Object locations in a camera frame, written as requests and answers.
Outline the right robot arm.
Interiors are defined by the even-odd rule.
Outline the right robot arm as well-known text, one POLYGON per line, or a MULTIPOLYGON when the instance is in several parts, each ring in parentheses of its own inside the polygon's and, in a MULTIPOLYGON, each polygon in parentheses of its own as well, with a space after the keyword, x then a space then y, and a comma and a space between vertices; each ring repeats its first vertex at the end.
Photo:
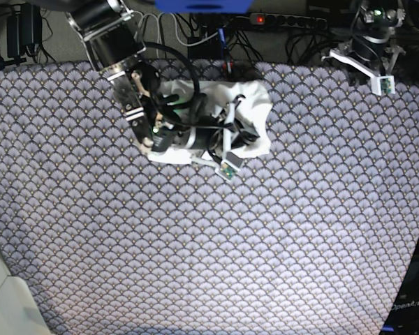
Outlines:
POLYGON ((244 95, 219 103, 215 112, 207 110, 209 97, 201 91, 192 63, 171 47, 136 37, 126 24, 134 12, 124 1, 81 4, 66 16, 94 70, 107 74, 141 154, 166 164, 206 165, 226 181, 233 180, 244 162, 234 149, 259 138, 253 126, 236 116, 244 95), (159 72, 142 57, 148 48, 182 62, 193 88, 189 98, 161 93, 159 72))

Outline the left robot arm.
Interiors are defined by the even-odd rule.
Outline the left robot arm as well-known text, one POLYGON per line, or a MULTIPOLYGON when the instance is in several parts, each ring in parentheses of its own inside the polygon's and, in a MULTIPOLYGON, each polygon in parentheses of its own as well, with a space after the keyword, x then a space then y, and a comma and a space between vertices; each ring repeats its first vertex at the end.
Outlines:
POLYGON ((392 42, 406 17, 398 1, 358 1, 346 40, 321 57, 346 67, 351 85, 369 83, 377 96, 395 93, 392 74, 406 50, 392 42))

